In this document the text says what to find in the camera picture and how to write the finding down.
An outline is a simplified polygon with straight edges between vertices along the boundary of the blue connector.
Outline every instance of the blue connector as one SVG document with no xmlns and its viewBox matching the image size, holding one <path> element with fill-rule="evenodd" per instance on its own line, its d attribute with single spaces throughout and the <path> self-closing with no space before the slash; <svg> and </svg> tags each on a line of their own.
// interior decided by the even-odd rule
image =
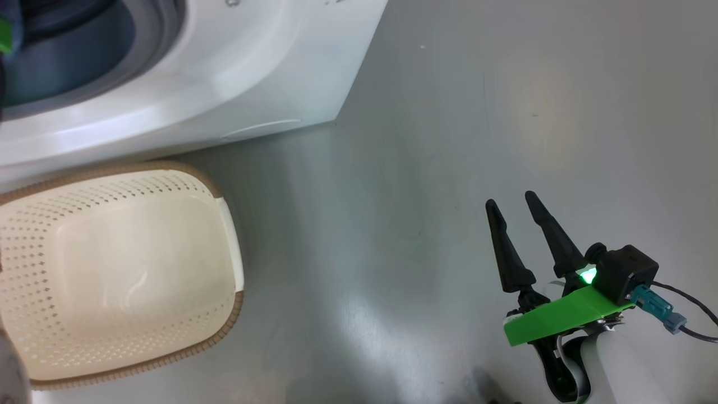
<svg viewBox="0 0 718 404">
<path fill-rule="evenodd" d="M 630 301 L 641 310 L 661 320 L 663 326 L 675 335 L 686 325 L 686 318 L 673 312 L 673 305 L 657 295 L 646 285 L 639 285 L 633 290 Z"/>
</svg>

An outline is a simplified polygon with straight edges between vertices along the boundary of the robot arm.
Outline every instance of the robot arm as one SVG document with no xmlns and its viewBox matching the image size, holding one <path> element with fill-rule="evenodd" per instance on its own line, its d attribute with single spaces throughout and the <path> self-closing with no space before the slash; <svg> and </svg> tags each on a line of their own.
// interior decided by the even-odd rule
<svg viewBox="0 0 718 404">
<path fill-rule="evenodd" d="M 563 295 L 551 302 L 533 290 L 536 278 L 522 263 L 506 233 L 496 202 L 486 202 L 486 214 L 504 292 L 519 292 L 519 308 L 510 311 L 504 332 L 511 346 L 534 347 L 544 366 L 546 383 L 562 403 L 667 403 L 658 383 L 627 341 L 613 332 L 624 310 L 639 307 L 659 319 L 672 334 L 685 332 L 705 341 L 718 339 L 686 329 L 686 319 L 651 290 L 658 263 L 634 246 L 607 251 L 600 243 L 581 255 L 556 219 L 534 192 L 526 192 L 533 220 L 544 232 L 554 258 L 554 273 L 566 280 Z M 581 272 L 588 264 L 591 272 Z M 660 283 L 701 306 L 691 296 Z M 587 336 L 563 338 L 577 331 Z"/>
</svg>

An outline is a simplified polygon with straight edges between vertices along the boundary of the brown basket trim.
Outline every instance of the brown basket trim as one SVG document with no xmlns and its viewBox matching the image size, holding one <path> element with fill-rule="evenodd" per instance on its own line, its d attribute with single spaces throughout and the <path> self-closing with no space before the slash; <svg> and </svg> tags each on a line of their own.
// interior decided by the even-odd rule
<svg viewBox="0 0 718 404">
<path fill-rule="evenodd" d="M 225 331 L 229 331 L 234 327 L 237 322 L 237 317 L 242 309 L 242 302 L 244 300 L 244 291 L 241 290 L 235 294 L 234 307 L 232 312 L 227 319 L 225 325 L 213 336 L 207 338 L 204 341 L 198 342 L 194 345 L 188 346 L 177 352 L 166 354 L 164 356 L 150 359 L 149 361 L 140 362 L 130 366 L 121 367 L 115 370 L 108 370 L 106 372 L 94 373 L 92 375 L 69 377 L 67 379 L 58 380 L 30 380 L 33 390 L 47 391 L 47 390 L 61 390 L 71 387 L 80 387 L 87 385 L 94 385 L 96 383 L 107 382 L 109 380 L 117 380 L 123 377 L 137 375 L 148 370 L 157 369 L 163 367 L 166 364 L 177 362 L 180 359 L 191 357 L 194 354 L 199 354 L 212 346 L 215 346 L 221 341 L 227 334 Z"/>
<path fill-rule="evenodd" d="M 136 164 L 117 165 L 114 167 L 96 168 L 94 170 L 88 170 L 74 175 L 68 175 L 65 177 L 55 178 L 53 180 L 43 181 L 41 183 L 29 185 L 27 187 L 13 190 L 3 195 L 0 195 L 0 206 L 8 202 L 16 201 L 20 198 L 25 198 L 26 196 L 34 195 L 35 193 L 41 193 L 46 190 L 59 188 L 64 185 L 81 183 L 83 181 L 94 180 L 96 178 L 110 177 L 112 175 L 137 173 L 139 171 L 152 170 L 182 171 L 183 173 L 187 173 L 204 183 L 212 193 L 212 196 L 214 196 L 215 198 L 222 197 L 222 193 L 220 192 L 219 188 L 217 188 L 217 186 L 202 171 L 199 171 L 191 165 L 184 164 L 183 162 L 162 160 L 138 162 Z"/>
</svg>

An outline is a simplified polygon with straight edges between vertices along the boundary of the washing machine drum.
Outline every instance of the washing machine drum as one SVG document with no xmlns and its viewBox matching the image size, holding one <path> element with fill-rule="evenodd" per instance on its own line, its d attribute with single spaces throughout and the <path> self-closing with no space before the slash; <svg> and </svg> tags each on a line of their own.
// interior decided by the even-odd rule
<svg viewBox="0 0 718 404">
<path fill-rule="evenodd" d="M 20 0 L 24 45 L 6 58 L 4 119 L 76 104 L 141 75 L 168 52 L 183 0 Z"/>
</svg>

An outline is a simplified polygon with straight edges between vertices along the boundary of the green object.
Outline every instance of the green object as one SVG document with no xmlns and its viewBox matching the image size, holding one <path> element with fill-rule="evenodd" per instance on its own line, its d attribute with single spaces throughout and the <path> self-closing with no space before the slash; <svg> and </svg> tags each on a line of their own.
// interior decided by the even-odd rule
<svg viewBox="0 0 718 404">
<path fill-rule="evenodd" d="M 593 278 L 596 277 L 597 273 L 598 271 L 596 270 L 596 268 L 592 268 L 586 272 L 583 272 L 579 276 L 581 277 L 581 279 L 584 280 L 584 282 L 586 282 L 588 285 L 591 285 L 591 283 L 593 283 Z"/>
<path fill-rule="evenodd" d="M 633 306 L 632 303 L 617 306 L 588 285 L 509 321 L 503 326 L 503 331 L 509 344 L 517 346 L 575 329 Z"/>
<path fill-rule="evenodd" d="M 12 25 L 6 19 L 0 19 L 0 53 L 10 54 L 12 51 Z"/>
</svg>

